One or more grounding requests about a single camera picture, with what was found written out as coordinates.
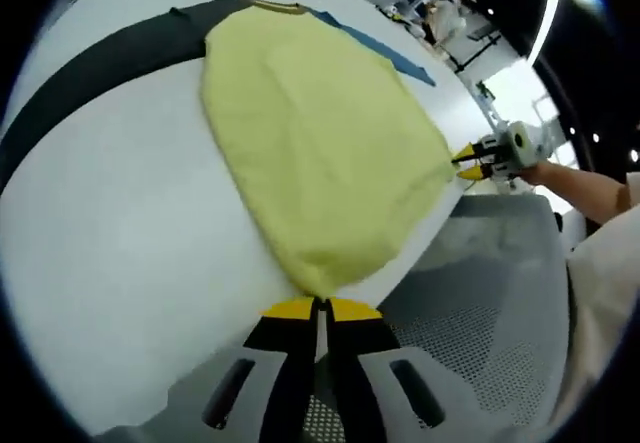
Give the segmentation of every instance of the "yellow cloth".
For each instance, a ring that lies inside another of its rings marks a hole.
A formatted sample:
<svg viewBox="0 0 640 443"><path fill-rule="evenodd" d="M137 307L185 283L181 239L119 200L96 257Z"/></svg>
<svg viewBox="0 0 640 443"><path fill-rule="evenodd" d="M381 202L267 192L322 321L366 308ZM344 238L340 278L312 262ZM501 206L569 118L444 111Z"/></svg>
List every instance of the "yellow cloth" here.
<svg viewBox="0 0 640 443"><path fill-rule="evenodd" d="M455 171L391 62L312 15L257 7L206 46L215 140L291 281L328 297L394 258Z"/></svg>

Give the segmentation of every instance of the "white shirt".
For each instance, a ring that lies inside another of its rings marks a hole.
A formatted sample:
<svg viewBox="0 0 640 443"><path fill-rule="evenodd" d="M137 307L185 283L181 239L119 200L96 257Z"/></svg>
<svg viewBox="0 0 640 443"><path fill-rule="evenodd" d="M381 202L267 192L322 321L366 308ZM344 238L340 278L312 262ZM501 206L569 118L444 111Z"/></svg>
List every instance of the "white shirt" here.
<svg viewBox="0 0 640 443"><path fill-rule="evenodd" d="M629 174L627 183L632 208L583 241L568 260L576 327L556 423L570 416L606 368L640 290L640 173Z"/></svg>

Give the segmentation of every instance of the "table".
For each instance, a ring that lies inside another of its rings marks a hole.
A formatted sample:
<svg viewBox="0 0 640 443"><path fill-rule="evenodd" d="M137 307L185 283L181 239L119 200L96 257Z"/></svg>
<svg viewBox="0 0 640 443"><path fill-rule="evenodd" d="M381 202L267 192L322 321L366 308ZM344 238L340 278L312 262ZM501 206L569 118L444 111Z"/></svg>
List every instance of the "table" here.
<svg viewBox="0 0 640 443"><path fill-rule="evenodd" d="M39 40L5 124L82 50L118 29L209 0L78 0ZM453 149L490 131L462 83L364 0L273 0L329 11L423 66L402 79ZM198 98L201 61L121 85L59 124L0 198L6 297L35 363L92 434L138 424L167 389L296 290L243 206ZM377 306L467 185L455 181L400 255L341 296Z"/></svg>

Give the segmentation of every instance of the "blue cloth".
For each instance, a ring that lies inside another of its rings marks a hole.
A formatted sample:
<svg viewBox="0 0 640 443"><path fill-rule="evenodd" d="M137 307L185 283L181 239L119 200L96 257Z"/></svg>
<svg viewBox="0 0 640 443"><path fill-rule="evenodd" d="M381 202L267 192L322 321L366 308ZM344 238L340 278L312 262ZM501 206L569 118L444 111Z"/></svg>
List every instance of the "blue cloth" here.
<svg viewBox="0 0 640 443"><path fill-rule="evenodd" d="M418 80L424 81L425 83L436 86L436 82L427 74L424 68L420 68L419 66L413 64L407 58L402 56L397 51L392 50L387 45L380 43L375 38L371 38L369 35L362 33L361 31L356 30L355 28L351 28L350 26L346 26L337 21L331 14L326 11L315 11L309 10L309 12L318 18L321 21L324 21L328 25L331 25L335 28L339 28L347 33L349 33L352 37L358 40L367 48L375 51L381 56L391 60L393 66L400 73L404 73L405 75L413 76Z"/></svg>

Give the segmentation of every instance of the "cloth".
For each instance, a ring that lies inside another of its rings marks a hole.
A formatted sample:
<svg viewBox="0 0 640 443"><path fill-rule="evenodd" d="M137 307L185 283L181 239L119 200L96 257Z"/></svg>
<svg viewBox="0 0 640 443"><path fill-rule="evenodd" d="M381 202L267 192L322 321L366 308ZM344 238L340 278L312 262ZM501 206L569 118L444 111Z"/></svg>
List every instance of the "cloth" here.
<svg viewBox="0 0 640 443"><path fill-rule="evenodd" d="M217 25L202 100L265 241L314 295L394 258L455 176L391 62L308 13L252 7Z"/></svg>
<svg viewBox="0 0 640 443"><path fill-rule="evenodd" d="M436 82L433 81L433 79L427 74L424 68L420 68L419 66L416 66L407 58L402 56L397 51L392 50L384 43L380 43L375 38L371 38L369 35L362 33L361 31L358 31L355 28L351 28L350 26L343 25L326 11L319 12L315 10L309 10L309 12L316 18L324 21L325 23L335 28L340 28L341 30L349 33L351 36L353 36L356 40L358 40L364 46L372 49L379 55L389 58L389 60L391 60L391 63L393 63L393 66L395 67L395 69L398 70L400 73L413 76L414 78L424 81L425 83L431 86L436 86Z"/></svg>
<svg viewBox="0 0 640 443"><path fill-rule="evenodd" d="M583 241L568 260L576 327L554 420L570 415L597 382L640 290L640 173L627 178L632 208Z"/></svg>
<svg viewBox="0 0 640 443"><path fill-rule="evenodd" d="M435 11L427 16L427 22L436 42L465 30L467 21L459 15L456 5L447 0L438 0L434 6Z"/></svg>

